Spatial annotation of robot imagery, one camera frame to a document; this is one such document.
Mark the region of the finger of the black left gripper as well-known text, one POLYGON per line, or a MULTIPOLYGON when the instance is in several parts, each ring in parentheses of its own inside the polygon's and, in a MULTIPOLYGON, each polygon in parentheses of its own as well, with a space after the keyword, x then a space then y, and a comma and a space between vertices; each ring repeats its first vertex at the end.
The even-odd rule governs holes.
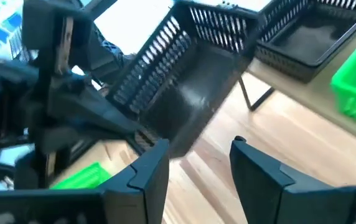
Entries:
POLYGON ((125 136, 139 128, 96 90, 51 92, 50 116, 95 139, 125 136))
POLYGON ((86 71, 103 83, 112 84, 113 77, 128 64, 128 55, 106 40, 97 27, 92 28, 87 53, 89 68, 86 71))

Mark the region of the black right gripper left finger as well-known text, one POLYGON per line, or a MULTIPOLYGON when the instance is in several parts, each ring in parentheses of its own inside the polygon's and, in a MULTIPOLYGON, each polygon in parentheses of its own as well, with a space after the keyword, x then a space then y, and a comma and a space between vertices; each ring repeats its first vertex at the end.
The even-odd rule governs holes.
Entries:
POLYGON ((106 224, 161 224, 169 180, 169 141, 100 185, 106 224))

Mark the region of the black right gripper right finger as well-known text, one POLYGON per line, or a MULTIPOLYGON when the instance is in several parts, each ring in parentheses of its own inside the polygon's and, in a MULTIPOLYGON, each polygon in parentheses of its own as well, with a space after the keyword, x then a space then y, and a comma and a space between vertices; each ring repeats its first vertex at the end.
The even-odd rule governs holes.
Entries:
POLYGON ((349 224, 355 187, 333 187, 300 172, 236 136, 230 166, 249 224, 349 224))

